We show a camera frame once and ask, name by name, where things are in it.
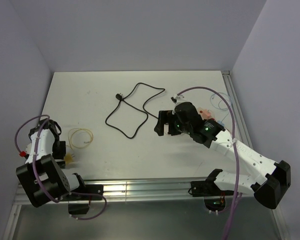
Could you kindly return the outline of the yellow charger plug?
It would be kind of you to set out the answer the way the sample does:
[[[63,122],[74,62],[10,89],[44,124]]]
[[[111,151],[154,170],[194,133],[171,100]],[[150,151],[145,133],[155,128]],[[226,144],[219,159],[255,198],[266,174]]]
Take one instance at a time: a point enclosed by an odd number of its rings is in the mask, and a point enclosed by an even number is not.
[[[74,158],[75,158],[75,155],[73,153],[67,153],[65,156],[64,156],[64,161],[65,161],[65,164],[66,165],[69,165],[71,163],[74,162]]]

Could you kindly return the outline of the pink charger plug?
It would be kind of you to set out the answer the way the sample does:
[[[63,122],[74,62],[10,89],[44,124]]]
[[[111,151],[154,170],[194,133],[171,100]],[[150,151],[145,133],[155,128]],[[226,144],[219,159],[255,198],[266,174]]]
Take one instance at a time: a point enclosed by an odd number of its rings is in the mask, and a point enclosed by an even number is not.
[[[208,119],[213,118],[212,114],[207,109],[203,109],[203,108],[199,107],[198,113],[200,114],[200,116],[203,120],[208,120]]]

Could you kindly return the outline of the blue charger plug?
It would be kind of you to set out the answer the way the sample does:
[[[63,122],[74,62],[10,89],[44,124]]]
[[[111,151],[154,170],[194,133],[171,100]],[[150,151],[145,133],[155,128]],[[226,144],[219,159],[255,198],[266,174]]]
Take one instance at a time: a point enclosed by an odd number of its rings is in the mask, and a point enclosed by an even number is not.
[[[221,120],[218,120],[217,123],[220,124],[223,127],[225,126],[225,124]]]

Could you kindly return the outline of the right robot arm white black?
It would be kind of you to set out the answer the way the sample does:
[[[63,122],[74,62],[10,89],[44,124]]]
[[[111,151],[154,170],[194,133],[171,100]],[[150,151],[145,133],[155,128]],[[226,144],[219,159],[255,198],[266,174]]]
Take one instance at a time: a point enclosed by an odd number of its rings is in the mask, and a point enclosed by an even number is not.
[[[286,161],[269,159],[233,138],[214,119],[203,119],[191,102],[159,111],[154,127],[158,136],[163,136],[165,126],[170,136],[187,134],[236,164],[235,173],[216,168],[205,180],[192,181],[189,193],[193,197],[239,193],[254,196],[261,205],[274,210],[291,186],[291,166]]]

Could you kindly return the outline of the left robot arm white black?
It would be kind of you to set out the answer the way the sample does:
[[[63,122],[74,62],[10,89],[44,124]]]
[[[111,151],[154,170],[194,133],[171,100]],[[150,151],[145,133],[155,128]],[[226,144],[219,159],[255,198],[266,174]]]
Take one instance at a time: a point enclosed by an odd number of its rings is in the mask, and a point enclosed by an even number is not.
[[[61,133],[59,124],[46,115],[28,134],[29,150],[19,151],[26,161],[16,168],[16,176],[36,208],[48,202],[58,203],[68,195],[81,200],[88,193],[78,173],[66,175],[63,172],[66,142],[60,140]]]

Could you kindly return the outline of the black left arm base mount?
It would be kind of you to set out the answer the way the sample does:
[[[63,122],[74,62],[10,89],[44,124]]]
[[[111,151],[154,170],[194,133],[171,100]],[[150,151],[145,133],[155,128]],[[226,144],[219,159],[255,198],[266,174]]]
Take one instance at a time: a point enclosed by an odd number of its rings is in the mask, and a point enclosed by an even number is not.
[[[70,218],[76,219],[78,221],[88,221],[95,219],[102,215],[107,208],[108,201],[105,196],[103,196],[104,186],[97,185],[94,186],[86,186],[80,187],[79,190],[72,191],[67,197],[65,197],[65,201],[88,201],[88,203],[68,203],[68,214]],[[103,200],[104,204],[101,210],[92,216],[86,216],[91,207],[92,201],[101,201]]]

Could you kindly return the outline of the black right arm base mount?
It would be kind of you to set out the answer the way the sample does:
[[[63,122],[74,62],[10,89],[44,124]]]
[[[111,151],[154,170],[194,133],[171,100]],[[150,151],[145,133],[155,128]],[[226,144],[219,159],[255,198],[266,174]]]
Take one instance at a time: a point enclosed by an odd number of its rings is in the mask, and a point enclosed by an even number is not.
[[[234,194],[231,190],[220,190],[214,183],[201,180],[191,181],[188,194],[194,198],[204,198],[204,206],[209,213],[221,213],[227,210],[226,196]]]

